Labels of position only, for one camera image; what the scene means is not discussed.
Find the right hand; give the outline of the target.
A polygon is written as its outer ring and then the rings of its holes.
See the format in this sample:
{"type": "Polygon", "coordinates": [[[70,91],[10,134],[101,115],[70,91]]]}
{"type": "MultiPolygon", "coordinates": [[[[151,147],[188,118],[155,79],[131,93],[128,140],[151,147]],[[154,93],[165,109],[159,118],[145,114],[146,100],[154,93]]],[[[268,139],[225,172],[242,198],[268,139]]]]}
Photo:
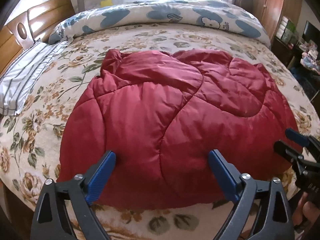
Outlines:
{"type": "Polygon", "coordinates": [[[300,198],[297,208],[292,215],[294,226],[302,223],[303,217],[314,224],[319,217],[320,210],[311,201],[308,201],[308,194],[304,192],[300,198]]]}

